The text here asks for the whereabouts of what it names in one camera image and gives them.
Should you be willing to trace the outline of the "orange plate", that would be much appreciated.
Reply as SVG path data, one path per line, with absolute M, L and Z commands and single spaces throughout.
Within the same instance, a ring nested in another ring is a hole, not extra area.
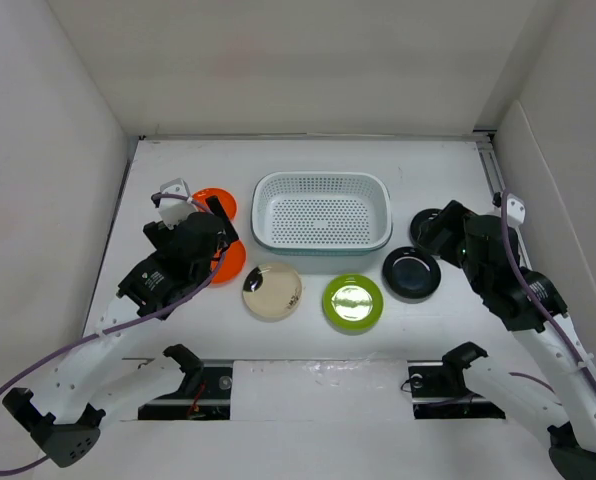
M 228 218 L 230 220 L 234 220 L 238 211 L 238 206 L 233 195 L 227 190 L 218 187 L 209 187 L 198 190 L 192 195 L 196 201 L 200 202 L 204 206 L 207 205 L 206 200 L 212 196 L 216 196 L 218 198 Z
M 226 257 L 217 274 L 212 279 L 212 285 L 222 285 L 234 280 L 242 271 L 247 259 L 244 244 L 237 241 L 231 244 Z

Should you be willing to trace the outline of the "beige plate with black mark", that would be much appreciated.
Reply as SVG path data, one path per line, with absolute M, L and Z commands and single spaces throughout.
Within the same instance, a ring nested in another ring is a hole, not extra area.
M 246 276 L 242 297 L 251 313 L 266 321 L 290 316 L 302 298 L 303 286 L 298 272 L 281 262 L 264 263 Z

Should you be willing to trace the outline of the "green plate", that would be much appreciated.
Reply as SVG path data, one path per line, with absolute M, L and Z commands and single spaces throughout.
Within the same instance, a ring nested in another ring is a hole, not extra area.
M 336 329 L 360 334 L 372 329 L 384 310 L 378 285 L 360 274 L 340 275 L 331 280 L 322 295 L 324 315 Z

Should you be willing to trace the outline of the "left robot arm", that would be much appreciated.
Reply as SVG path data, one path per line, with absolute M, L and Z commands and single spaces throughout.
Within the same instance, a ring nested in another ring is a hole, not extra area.
M 202 383 L 203 362 L 182 344 L 129 375 L 107 379 L 135 345 L 209 285 L 238 239 L 217 197 L 178 199 L 194 211 L 173 227 L 144 226 L 154 250 L 119 283 L 95 329 L 42 359 L 42 365 L 59 363 L 36 386 L 6 388 L 5 409 L 60 468 L 81 460 L 122 410 L 162 395 L 190 396 Z

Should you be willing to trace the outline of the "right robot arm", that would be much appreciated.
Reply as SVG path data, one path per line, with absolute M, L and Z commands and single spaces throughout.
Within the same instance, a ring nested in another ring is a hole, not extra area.
M 548 451 L 564 479 L 596 479 L 596 367 L 568 308 L 544 275 L 521 266 L 517 227 L 524 203 L 503 193 L 479 215 L 452 200 L 422 210 L 410 238 L 423 252 L 461 269 L 472 291 L 538 365 L 555 403 L 500 367 L 482 347 L 463 343 L 431 373 L 452 396 L 476 394 L 514 419 Z

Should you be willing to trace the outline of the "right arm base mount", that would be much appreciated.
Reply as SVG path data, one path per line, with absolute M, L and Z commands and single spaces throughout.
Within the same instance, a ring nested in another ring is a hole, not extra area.
M 452 384 L 440 363 L 410 363 L 401 391 L 411 396 L 416 420 L 506 418 L 499 407 L 484 397 Z

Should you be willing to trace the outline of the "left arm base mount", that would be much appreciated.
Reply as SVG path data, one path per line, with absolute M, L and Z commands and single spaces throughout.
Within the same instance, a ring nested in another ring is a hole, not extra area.
M 233 364 L 204 368 L 200 383 L 190 393 L 177 391 L 141 406 L 141 421 L 226 421 L 230 419 Z

